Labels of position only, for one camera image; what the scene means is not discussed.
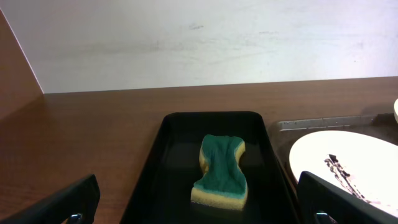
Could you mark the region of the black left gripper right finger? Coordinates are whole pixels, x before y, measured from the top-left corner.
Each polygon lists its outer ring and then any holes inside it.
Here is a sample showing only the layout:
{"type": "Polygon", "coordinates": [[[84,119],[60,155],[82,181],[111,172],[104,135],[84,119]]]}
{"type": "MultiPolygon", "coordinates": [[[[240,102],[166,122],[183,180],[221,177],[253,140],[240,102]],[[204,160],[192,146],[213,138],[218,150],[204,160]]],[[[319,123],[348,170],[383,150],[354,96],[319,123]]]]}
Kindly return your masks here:
{"type": "Polygon", "coordinates": [[[304,223],[397,223],[397,218],[303,171],[297,196],[304,223]]]}

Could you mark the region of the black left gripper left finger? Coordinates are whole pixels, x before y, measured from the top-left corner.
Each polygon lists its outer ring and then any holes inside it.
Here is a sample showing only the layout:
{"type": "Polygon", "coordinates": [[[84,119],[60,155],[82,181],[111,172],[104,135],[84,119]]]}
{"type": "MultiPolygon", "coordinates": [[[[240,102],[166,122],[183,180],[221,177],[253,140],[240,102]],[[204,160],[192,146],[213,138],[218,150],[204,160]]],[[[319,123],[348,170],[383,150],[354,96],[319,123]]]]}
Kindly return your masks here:
{"type": "Polygon", "coordinates": [[[1,224],[94,222],[100,200],[95,175],[90,174],[1,221],[1,224]]]}

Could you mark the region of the white plate with dark streak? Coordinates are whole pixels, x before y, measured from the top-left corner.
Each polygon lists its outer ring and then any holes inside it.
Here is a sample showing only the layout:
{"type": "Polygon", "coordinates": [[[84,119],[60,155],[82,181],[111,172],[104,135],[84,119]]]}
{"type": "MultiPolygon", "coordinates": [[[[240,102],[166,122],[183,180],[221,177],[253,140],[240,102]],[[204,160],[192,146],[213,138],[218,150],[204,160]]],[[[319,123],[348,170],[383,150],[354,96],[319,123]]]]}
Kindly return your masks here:
{"type": "Polygon", "coordinates": [[[397,145],[348,131],[317,131],[291,147],[296,180],[309,171],[350,195],[397,216],[397,145]]]}

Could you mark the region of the green and yellow sponge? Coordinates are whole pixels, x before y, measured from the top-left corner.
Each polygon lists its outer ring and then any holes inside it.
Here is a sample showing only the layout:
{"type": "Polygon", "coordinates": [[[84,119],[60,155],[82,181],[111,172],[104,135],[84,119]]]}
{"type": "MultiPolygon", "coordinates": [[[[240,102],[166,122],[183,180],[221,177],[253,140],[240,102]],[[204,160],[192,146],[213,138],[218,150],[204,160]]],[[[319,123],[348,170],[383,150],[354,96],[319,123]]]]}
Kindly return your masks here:
{"type": "Polygon", "coordinates": [[[207,134],[199,153],[203,176],[193,184],[190,200],[220,209],[242,210],[248,183],[239,162],[245,151],[242,138],[207,134]]]}

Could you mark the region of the white plate with wet spots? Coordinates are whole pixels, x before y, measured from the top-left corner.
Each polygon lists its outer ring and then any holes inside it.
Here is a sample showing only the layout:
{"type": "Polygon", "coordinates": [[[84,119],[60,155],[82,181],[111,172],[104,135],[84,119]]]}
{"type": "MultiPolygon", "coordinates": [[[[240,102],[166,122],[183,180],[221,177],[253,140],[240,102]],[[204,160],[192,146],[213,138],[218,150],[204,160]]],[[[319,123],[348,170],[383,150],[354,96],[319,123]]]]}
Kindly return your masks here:
{"type": "Polygon", "coordinates": [[[398,123],[398,99],[394,102],[394,118],[396,123],[398,123]]]}

